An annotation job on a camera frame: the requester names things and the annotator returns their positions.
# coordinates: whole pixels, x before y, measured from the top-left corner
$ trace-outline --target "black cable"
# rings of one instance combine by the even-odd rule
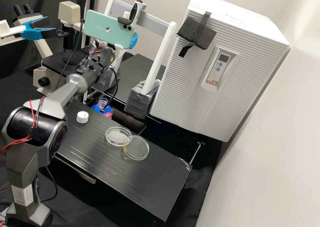
[[[71,58],[72,58],[72,57],[73,57],[73,55],[74,55],[74,52],[75,52],[75,51],[76,51],[76,49],[77,49],[77,46],[78,46],[79,41],[80,41],[80,37],[82,36],[82,26],[83,26],[83,22],[84,22],[84,20],[83,20],[83,19],[81,19],[81,24],[80,24],[80,33],[79,33],[79,36],[78,36],[78,40],[77,40],[76,46],[74,47],[73,52],[72,52],[72,54],[71,54],[71,56],[70,56],[69,60],[67,61],[66,65],[64,66],[64,68],[63,68],[63,70],[62,70],[62,72],[61,72],[61,74],[60,74],[60,76],[59,76],[59,79],[58,79],[58,82],[57,82],[57,84],[56,84],[56,87],[54,88],[54,91],[57,89],[57,87],[58,87],[58,85],[59,85],[59,83],[60,83],[60,80],[61,80],[61,78],[62,78],[63,72],[64,72],[64,70],[66,69],[67,65],[69,64],[69,62],[70,62]]]
[[[57,182],[56,182],[55,179],[53,178],[53,176],[52,176],[49,168],[48,168],[47,166],[45,166],[45,168],[46,168],[46,170],[47,170],[47,172],[48,172],[48,174],[49,174],[49,176],[50,176],[50,178],[51,178],[51,180],[52,180],[52,182],[53,182],[53,184],[54,184],[54,187],[55,187],[55,189],[56,189],[56,193],[54,194],[53,197],[48,198],[48,199],[45,199],[45,200],[41,200],[41,202],[45,202],[45,201],[52,200],[52,199],[54,199],[55,197],[57,197],[57,195],[58,195],[58,185],[57,185]],[[12,203],[12,202],[0,201],[0,205],[11,205],[11,203]]]
[[[114,71],[113,68],[110,68],[110,67],[109,67],[109,68],[107,69],[107,71],[108,71],[108,70],[112,70],[112,71],[113,71],[114,77],[115,77],[115,79],[116,79],[117,87],[116,87],[116,91],[114,92],[114,94],[112,95],[112,97],[108,100],[106,106],[100,111],[100,112],[102,112],[102,113],[103,113],[103,112],[105,111],[105,109],[110,105],[111,101],[113,100],[113,98],[116,96],[116,94],[117,94],[117,92],[118,92],[118,78],[117,78],[117,73]]]
[[[56,188],[56,193],[54,194],[53,197],[51,197],[51,198],[49,198],[49,199],[42,200],[41,202],[45,202],[45,201],[52,200],[52,199],[54,199],[54,198],[58,195],[58,185],[57,185],[56,181],[54,180],[54,178],[53,178],[53,176],[52,176],[49,168],[48,168],[47,166],[45,166],[45,168],[46,168],[46,170],[47,170],[47,172],[48,172],[48,174],[49,174],[52,182],[54,183],[54,187]]]
[[[0,201],[0,205],[11,205],[12,202]]]

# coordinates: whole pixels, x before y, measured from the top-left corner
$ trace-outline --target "ribbed white casing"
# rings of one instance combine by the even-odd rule
[[[221,0],[191,0],[184,20],[201,21],[211,12],[207,27],[217,32],[207,50],[193,46],[184,58],[181,49],[189,42],[177,37],[151,115],[206,136],[228,141],[251,107],[272,72],[289,51],[289,43],[268,18]],[[188,113],[215,47],[237,53],[234,66],[227,66],[209,107],[194,116]],[[186,125],[187,119],[199,122]]]

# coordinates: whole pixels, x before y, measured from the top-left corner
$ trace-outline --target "black foam block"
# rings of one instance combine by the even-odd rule
[[[179,29],[177,35],[181,36],[182,38],[190,42],[194,42],[193,38],[197,33],[199,25],[200,22],[192,19],[191,17],[187,17],[187,19],[184,21],[181,28]],[[196,42],[196,46],[203,50],[208,49],[210,43],[212,42],[216,34],[217,32],[215,32],[214,30],[205,27],[199,39]]]

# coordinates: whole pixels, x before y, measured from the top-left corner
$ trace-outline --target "petri dish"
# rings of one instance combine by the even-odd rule
[[[123,143],[128,145],[131,141],[130,136],[131,131],[123,126],[113,126],[106,131],[107,142],[116,147],[122,147]]]
[[[129,136],[129,143],[122,143],[123,150],[133,160],[143,160],[149,154],[149,144],[139,135]]]

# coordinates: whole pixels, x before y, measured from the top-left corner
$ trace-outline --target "white appliance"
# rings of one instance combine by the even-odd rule
[[[150,114],[227,142],[289,52],[289,43],[265,16],[222,0],[191,0],[184,20],[217,32],[207,50],[177,37]]]

